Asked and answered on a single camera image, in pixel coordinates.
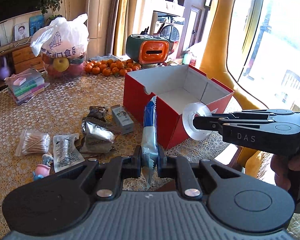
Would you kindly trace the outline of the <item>person's right hand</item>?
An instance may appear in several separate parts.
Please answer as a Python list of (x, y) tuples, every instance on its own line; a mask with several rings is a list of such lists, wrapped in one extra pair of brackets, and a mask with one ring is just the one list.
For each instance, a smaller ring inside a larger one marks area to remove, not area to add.
[(288, 171), (300, 171), (300, 154), (290, 160), (284, 156), (273, 155), (270, 167), (275, 172), (274, 179), (276, 185), (288, 191), (291, 187), (291, 182), (288, 179)]

